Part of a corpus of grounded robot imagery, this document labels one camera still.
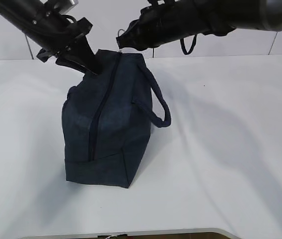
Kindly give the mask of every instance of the cable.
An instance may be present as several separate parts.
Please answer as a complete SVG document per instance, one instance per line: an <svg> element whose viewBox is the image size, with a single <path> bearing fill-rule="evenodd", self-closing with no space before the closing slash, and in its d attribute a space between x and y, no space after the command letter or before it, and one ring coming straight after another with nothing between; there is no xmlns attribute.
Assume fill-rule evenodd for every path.
<svg viewBox="0 0 282 239"><path fill-rule="evenodd" d="M120 36L120 32L121 32L121 31L123 31L123 33L126 32L126 30L124 30L124 29L119 29L119 31L118 31L118 37Z"/></svg>
<svg viewBox="0 0 282 239"><path fill-rule="evenodd" d="M70 19L70 20L72 20L72 23L77 23L77 20L76 20L76 18L75 17L73 17L73 16L70 16L70 15L63 15L66 19Z"/></svg>
<svg viewBox="0 0 282 239"><path fill-rule="evenodd" d="M185 48L184 38L183 38L183 39L180 39L181 49L182 49L184 55L187 56L187 55L189 55L189 54L191 54L191 53L193 52L194 47L195 47L195 45L196 45L196 41L197 41L197 35L195 35L195 36L193 37L193 41L192 41L192 45L191 45L191 47L190 47L190 50L187 51L186 48Z"/></svg>

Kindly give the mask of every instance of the wall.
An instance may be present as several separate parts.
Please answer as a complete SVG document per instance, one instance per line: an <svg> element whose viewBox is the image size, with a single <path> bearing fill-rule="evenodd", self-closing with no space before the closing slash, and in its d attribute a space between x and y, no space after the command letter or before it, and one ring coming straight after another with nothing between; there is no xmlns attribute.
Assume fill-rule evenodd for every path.
<svg viewBox="0 0 282 239"><path fill-rule="evenodd" d="M96 52L98 48L117 50L115 37L120 28L139 17L140 9L147 0L80 0L80 4L69 12L77 19L87 17L93 24L88 35L89 43ZM186 39L189 47L191 37ZM29 41L34 56L40 47ZM226 37L198 37L197 46L190 56L266 55L282 54L282 32L236 30ZM152 57L152 50L143 52ZM155 57L183 57L179 41L155 50ZM31 59L25 36L0 16L0 59Z"/></svg>

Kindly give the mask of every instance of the bag bottom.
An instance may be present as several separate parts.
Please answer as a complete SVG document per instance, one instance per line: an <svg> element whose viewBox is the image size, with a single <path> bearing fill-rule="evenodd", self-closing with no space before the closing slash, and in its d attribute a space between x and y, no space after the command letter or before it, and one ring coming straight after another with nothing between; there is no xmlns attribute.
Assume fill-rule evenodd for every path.
<svg viewBox="0 0 282 239"><path fill-rule="evenodd" d="M67 162L66 180L79 184L129 188L122 153L90 162Z"/></svg>

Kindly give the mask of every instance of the navy canvas bag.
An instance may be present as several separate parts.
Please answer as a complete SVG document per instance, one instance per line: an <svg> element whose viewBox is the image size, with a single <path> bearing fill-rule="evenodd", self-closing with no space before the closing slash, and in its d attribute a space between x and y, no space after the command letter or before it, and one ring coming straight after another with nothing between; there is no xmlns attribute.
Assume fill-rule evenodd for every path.
<svg viewBox="0 0 282 239"><path fill-rule="evenodd" d="M103 73L87 73L62 109L67 181L128 188L150 138L171 115L142 54L99 50ZM152 111L151 89L165 111Z"/></svg>

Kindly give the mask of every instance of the floor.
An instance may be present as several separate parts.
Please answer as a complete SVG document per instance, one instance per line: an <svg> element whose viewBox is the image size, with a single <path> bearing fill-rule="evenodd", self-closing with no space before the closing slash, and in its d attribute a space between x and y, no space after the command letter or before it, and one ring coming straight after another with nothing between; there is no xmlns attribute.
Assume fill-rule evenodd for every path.
<svg viewBox="0 0 282 239"><path fill-rule="evenodd" d="M228 239L228 237L217 233L193 233L193 234L136 236L136 237L128 237L128 238L123 236L123 237L118 237L118 239Z"/></svg>

